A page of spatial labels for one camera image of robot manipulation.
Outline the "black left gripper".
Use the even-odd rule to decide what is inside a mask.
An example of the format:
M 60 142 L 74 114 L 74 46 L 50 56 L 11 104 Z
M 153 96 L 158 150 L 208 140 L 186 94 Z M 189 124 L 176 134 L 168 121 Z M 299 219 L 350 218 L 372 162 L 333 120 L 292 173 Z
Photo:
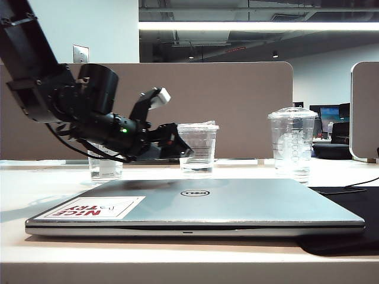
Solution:
M 176 137 L 179 137 L 179 150 Z M 163 124 L 157 129 L 140 133 L 134 147 L 130 150 L 131 161 L 189 158 L 194 156 L 190 147 L 193 132 L 188 127 L 176 123 Z

